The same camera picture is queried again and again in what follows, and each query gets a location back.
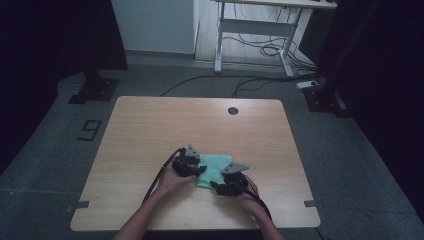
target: table top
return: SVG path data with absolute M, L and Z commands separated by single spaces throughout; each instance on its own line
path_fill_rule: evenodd
M 299 8 L 322 8 L 322 9 L 335 9 L 337 4 L 333 1 L 331 3 L 326 0 L 312 1 L 312 0 L 213 0 L 215 2 L 224 3 L 241 3 L 241 4 L 256 4 L 256 5 L 272 5 L 272 6 L 285 6 L 285 7 L 299 7 Z
M 228 112 L 238 109 L 237 115 Z M 278 100 L 120 97 L 71 222 L 75 231 L 118 230 L 140 206 L 157 172 L 178 148 L 231 155 L 259 187 L 278 228 L 317 227 L 308 181 Z M 168 199 L 150 230 L 255 229 L 232 198 L 184 186 Z

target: metal frame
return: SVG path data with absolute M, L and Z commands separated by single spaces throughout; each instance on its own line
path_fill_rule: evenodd
M 283 51 L 280 52 L 280 58 L 283 63 L 283 67 L 288 77 L 293 77 L 293 71 L 290 66 L 290 59 L 288 52 L 290 45 L 293 41 L 294 34 L 299 23 L 300 15 L 302 14 L 303 8 L 299 8 L 295 19 L 291 23 L 274 23 L 274 22 L 263 22 L 263 21 L 251 21 L 251 20 L 238 20 L 238 19 L 225 19 L 225 2 L 221 2 L 221 15 L 219 18 L 218 28 L 218 45 L 216 47 L 215 54 L 215 69 L 216 73 L 221 73 L 222 65 L 222 34 L 224 32 L 229 33 L 247 33 L 255 35 L 269 35 L 287 37 L 287 41 L 284 44 Z

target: hole in table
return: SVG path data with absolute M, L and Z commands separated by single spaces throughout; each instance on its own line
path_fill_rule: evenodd
M 230 107 L 230 108 L 228 109 L 228 113 L 229 113 L 229 114 L 231 114 L 231 115 L 237 115 L 237 113 L 238 113 L 238 109 L 237 109 L 237 108 L 235 108 L 235 107 Z

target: green fabric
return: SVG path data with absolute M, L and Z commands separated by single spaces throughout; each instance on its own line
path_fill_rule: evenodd
M 207 166 L 206 171 L 197 178 L 198 187 L 212 188 L 210 182 L 224 184 L 221 171 L 232 162 L 228 155 L 200 155 L 200 166 Z

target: gray floor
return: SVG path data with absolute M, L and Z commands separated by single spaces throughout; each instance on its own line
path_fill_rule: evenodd
M 0 177 L 0 239 L 112 238 L 114 232 L 73 232 L 69 227 L 73 213 L 67 208 L 79 200 L 117 97 L 158 96 L 184 79 L 213 75 L 212 68 L 192 61 L 132 58 L 129 62 L 129 73 L 102 72 L 121 79 L 111 102 L 69 105 L 84 78 L 78 74 L 61 81 L 51 110 Z M 158 65 L 139 64 L 146 62 Z M 231 68 L 222 75 L 281 76 L 271 68 L 261 68 L 262 72 Z M 239 79 L 199 79 L 167 96 L 227 98 Z M 312 193 L 323 203 L 318 210 L 324 238 L 424 239 L 422 222 L 355 122 L 309 112 L 297 82 L 268 84 L 239 97 L 283 102 Z M 77 140 L 84 135 L 86 120 L 103 121 L 92 142 Z M 320 239 L 315 229 L 282 229 L 282 233 L 287 239 Z

